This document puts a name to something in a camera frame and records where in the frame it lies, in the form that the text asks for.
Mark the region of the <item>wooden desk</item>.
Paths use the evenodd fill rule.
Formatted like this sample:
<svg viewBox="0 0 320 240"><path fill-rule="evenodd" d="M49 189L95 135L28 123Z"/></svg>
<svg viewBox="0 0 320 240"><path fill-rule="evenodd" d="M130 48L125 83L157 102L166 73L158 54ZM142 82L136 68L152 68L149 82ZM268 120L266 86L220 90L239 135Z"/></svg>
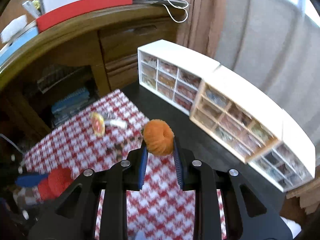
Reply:
<svg viewBox="0 0 320 240"><path fill-rule="evenodd" d="M178 9L134 4L72 18L32 38L1 65L1 127L41 139L50 107L85 84L99 97L138 79L138 47L176 40Z"/></svg>

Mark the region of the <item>orange curtain left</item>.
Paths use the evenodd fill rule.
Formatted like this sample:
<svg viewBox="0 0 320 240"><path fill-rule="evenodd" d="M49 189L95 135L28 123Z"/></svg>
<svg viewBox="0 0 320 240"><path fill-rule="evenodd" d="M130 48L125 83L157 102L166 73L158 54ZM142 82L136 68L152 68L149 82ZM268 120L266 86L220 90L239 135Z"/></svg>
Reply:
<svg viewBox="0 0 320 240"><path fill-rule="evenodd" d="M227 0L185 0L188 19L179 24L176 43L214 58L226 13Z"/></svg>

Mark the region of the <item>orange fuzzy scrunchie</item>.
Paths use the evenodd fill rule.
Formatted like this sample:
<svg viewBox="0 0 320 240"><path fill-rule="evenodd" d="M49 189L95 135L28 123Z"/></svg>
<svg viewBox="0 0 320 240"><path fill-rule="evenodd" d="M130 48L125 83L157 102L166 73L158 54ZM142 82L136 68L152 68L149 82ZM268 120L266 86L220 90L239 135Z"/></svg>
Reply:
<svg viewBox="0 0 320 240"><path fill-rule="evenodd" d="M147 150L156 156L167 156L174 150L174 133L163 120L150 120L143 129Z"/></svg>

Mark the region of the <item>red white checkered cloth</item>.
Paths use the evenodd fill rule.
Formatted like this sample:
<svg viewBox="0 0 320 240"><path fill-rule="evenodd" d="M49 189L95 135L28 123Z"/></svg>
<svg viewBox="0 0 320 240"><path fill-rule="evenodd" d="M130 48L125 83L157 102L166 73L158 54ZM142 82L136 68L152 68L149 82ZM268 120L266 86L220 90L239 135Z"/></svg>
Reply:
<svg viewBox="0 0 320 240"><path fill-rule="evenodd" d="M94 134L90 114L113 113L127 121L127 129L107 128ZM25 154L29 172L48 173L67 167L76 178L83 170L109 169L142 143L148 118L120 90L94 102L44 137ZM149 155L143 188L127 193L129 236L143 232L146 239L192 239L195 193L178 185L172 156Z"/></svg>

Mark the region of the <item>white sheer curtain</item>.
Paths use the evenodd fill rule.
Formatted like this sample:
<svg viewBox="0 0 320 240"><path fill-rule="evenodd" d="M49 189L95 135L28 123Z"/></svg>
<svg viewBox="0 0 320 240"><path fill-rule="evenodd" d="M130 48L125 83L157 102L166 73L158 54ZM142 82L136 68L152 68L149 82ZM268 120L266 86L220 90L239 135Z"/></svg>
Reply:
<svg viewBox="0 0 320 240"><path fill-rule="evenodd" d="M215 58L319 145L319 16L310 0L227 0Z"/></svg>

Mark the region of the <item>blue books stack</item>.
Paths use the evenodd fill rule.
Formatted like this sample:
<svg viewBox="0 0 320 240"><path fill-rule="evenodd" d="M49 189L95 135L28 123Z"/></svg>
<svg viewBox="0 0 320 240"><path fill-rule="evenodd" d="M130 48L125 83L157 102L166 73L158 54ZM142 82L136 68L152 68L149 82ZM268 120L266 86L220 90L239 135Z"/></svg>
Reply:
<svg viewBox="0 0 320 240"><path fill-rule="evenodd" d="M90 100L90 93L86 87L68 94L65 98L52 105L52 125L57 127L78 113Z"/></svg>

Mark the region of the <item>white drawer organizer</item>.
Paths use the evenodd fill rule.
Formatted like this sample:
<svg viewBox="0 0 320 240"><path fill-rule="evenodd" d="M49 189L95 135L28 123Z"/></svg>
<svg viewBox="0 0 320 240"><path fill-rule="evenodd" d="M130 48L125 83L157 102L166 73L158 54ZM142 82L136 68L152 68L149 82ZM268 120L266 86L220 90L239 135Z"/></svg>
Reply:
<svg viewBox="0 0 320 240"><path fill-rule="evenodd" d="M201 81L219 62L194 50L166 40L138 47L139 84L186 115Z"/></svg>
<svg viewBox="0 0 320 240"><path fill-rule="evenodd" d="M315 146L299 124L289 118L282 141L248 164L281 192L287 192L315 178Z"/></svg>

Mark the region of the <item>yellow orange flower mirror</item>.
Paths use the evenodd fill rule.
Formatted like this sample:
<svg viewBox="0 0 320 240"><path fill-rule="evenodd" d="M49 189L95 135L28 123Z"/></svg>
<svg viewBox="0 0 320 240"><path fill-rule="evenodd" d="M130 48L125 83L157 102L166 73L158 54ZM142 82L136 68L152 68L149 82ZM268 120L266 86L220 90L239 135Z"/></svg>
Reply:
<svg viewBox="0 0 320 240"><path fill-rule="evenodd" d="M90 119L93 132L98 137L102 137L105 134L106 126L127 129L127 122L116 117L112 113L105 112L101 114L97 112L92 112L90 114Z"/></svg>

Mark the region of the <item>white drawer organizer right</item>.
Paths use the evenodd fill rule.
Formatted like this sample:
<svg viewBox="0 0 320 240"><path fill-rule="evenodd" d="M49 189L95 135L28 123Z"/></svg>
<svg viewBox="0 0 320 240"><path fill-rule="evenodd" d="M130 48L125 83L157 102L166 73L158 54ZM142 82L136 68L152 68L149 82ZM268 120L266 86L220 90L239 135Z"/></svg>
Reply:
<svg viewBox="0 0 320 240"><path fill-rule="evenodd" d="M315 178L315 146L299 124L289 118L282 141L248 164L281 192L287 192Z"/></svg>

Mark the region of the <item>red fuzzy scrunchie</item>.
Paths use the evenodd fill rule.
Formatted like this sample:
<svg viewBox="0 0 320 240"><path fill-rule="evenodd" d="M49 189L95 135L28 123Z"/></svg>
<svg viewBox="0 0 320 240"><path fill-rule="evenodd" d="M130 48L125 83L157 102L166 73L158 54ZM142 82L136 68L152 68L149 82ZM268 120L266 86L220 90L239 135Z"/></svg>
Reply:
<svg viewBox="0 0 320 240"><path fill-rule="evenodd" d="M73 182L70 168L53 169L47 178L38 184L40 200L47 201L59 197Z"/></svg>

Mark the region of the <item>white drawer organizer left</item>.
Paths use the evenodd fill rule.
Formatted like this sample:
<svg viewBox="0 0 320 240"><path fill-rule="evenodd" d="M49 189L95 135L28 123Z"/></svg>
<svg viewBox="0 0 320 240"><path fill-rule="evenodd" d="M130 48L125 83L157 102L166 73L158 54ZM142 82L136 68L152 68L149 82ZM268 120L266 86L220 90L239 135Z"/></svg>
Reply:
<svg viewBox="0 0 320 240"><path fill-rule="evenodd" d="M186 115L201 81L219 62L194 50L166 40L138 47L139 84Z"/></svg>

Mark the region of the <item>beige drawer organizer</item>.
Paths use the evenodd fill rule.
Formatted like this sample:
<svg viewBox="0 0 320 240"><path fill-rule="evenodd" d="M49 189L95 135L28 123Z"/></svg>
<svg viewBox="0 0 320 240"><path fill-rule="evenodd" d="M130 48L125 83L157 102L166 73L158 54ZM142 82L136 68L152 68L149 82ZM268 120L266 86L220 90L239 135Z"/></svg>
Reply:
<svg viewBox="0 0 320 240"><path fill-rule="evenodd" d="M220 65L201 80L189 119L247 163L282 141L281 111L260 89Z"/></svg>

